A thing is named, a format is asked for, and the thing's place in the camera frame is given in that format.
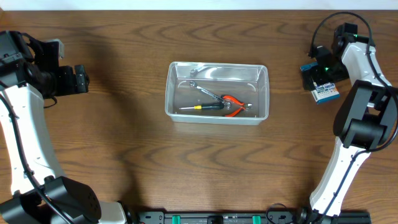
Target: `white robotic arm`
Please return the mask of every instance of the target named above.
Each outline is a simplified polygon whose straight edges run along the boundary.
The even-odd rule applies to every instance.
[[[44,100],[42,94],[32,85],[19,88],[13,86],[3,90],[2,96],[12,105],[18,116],[17,123],[28,165],[39,185],[44,184],[48,176],[65,176],[55,157],[49,132],[44,120]],[[33,190],[32,184],[24,176],[18,155],[15,133],[6,107],[0,103],[0,121],[6,138],[7,149],[12,167],[11,193],[24,194]]]
[[[367,44],[361,42],[347,44],[341,55],[341,62],[347,69],[352,85],[354,85],[357,80],[362,80],[370,83],[372,86],[384,88],[384,85],[376,78],[377,74],[373,72],[369,64],[366,55],[366,47]],[[374,47],[370,47],[370,51],[376,70],[381,71],[375,57],[376,49]],[[380,79],[387,83],[387,85],[391,86],[383,74],[380,74]],[[375,107],[375,104],[370,100],[367,107],[373,108]],[[340,136],[336,137],[332,158],[326,168],[321,182],[310,196],[310,204],[313,210],[318,211],[320,214],[324,214],[326,208],[329,206],[326,213],[327,216],[336,217],[340,214],[344,196],[361,164],[370,156],[370,152],[359,154],[356,160],[353,161],[352,167],[350,167],[350,169],[348,167],[350,166],[354,155],[366,150],[367,149],[365,147],[357,147],[355,145],[349,145],[348,147],[344,146]],[[336,198],[333,199],[336,190],[339,188],[341,183],[341,189]]]

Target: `robotic arm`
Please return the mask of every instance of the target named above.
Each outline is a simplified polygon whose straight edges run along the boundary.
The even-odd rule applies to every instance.
[[[99,202],[89,186],[66,178],[45,125],[44,99],[56,102],[56,96],[88,92],[84,67],[75,66],[75,75],[71,67],[59,66],[58,59],[63,58],[59,40],[41,42],[15,31],[0,32],[0,55],[0,122],[11,160],[13,195],[0,205],[3,219],[8,223],[65,223],[50,209],[55,207],[73,223],[125,224],[120,203]],[[50,203],[39,206],[46,199],[40,193]]]
[[[23,36],[29,39],[28,44]],[[34,58],[28,47],[35,52]],[[393,140],[387,138],[397,118],[396,94],[392,94],[396,90],[383,74],[375,72],[380,68],[371,35],[358,36],[356,25],[343,24],[335,32],[332,47],[333,55],[322,46],[312,47],[310,55],[318,63],[303,71],[305,88],[348,77],[353,87],[336,115],[335,150],[310,196],[310,209],[302,208],[296,216],[288,209],[268,210],[266,214],[132,213],[121,202],[100,202],[89,186],[66,178],[50,142],[44,99],[88,92],[84,67],[75,66],[74,75],[71,67],[59,66],[58,59],[63,57],[59,40],[41,42],[19,32],[0,32],[0,99],[4,103],[0,104],[0,122],[11,159],[13,195],[0,204],[3,219],[12,224],[370,224],[367,213],[340,213],[341,203],[370,153]],[[368,108],[380,113],[371,114]]]
[[[340,214],[343,198],[361,164],[371,152],[381,149],[377,146],[387,141],[397,119],[396,89],[381,73],[372,40],[368,49],[369,38],[358,36],[357,30],[354,24],[339,26],[332,45],[335,58],[323,46],[312,49],[310,52],[317,58],[318,66],[303,73],[303,76],[312,75],[312,81],[319,85],[329,80],[317,79],[319,75],[314,73],[318,71],[325,71],[322,75],[332,80],[348,76],[353,85],[335,118],[332,158],[310,196],[313,213],[335,218]],[[370,113],[369,108],[379,114]]]

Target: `screwdriver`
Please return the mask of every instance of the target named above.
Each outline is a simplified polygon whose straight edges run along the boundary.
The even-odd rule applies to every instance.
[[[208,103],[197,106],[189,106],[185,108],[180,108],[180,110],[221,110],[224,108],[223,103]]]

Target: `wrench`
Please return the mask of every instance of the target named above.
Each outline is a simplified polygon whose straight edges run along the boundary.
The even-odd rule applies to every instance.
[[[214,93],[212,93],[212,92],[210,92],[210,91],[208,91],[208,90],[206,90],[206,89],[204,89],[204,88],[198,86],[198,84],[197,84],[195,81],[190,81],[190,82],[189,82],[189,85],[192,86],[192,87],[197,88],[197,89],[200,90],[202,93],[205,93],[205,94],[211,96],[213,99],[218,100],[219,102],[221,102],[221,103],[223,103],[223,104],[228,103],[228,102],[225,102],[225,100],[222,99],[220,96],[217,96],[216,94],[214,94]]]

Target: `pliers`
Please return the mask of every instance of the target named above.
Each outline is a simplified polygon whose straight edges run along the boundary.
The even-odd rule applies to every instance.
[[[238,113],[240,113],[242,110],[247,110],[252,107],[251,103],[240,102],[238,99],[236,99],[235,97],[233,97],[231,95],[218,96],[218,95],[198,86],[198,84],[193,80],[189,82],[189,85],[192,87],[195,87],[196,89],[200,90],[202,93],[207,94],[207,95],[211,96],[212,98],[214,98],[215,100],[219,101],[220,103],[224,104],[226,108],[231,107],[231,103],[239,105],[239,109],[237,109],[236,111],[234,111],[231,114],[224,115],[225,117],[229,117],[229,118],[234,117]]]
[[[225,101],[229,101],[229,102],[232,102],[232,103],[234,103],[236,105],[239,105],[239,109],[237,109],[236,111],[232,112],[231,114],[224,115],[225,117],[229,117],[229,118],[235,117],[241,111],[250,109],[252,107],[251,103],[240,102],[238,99],[236,99],[235,97],[233,97],[231,95],[222,95],[221,97]]]

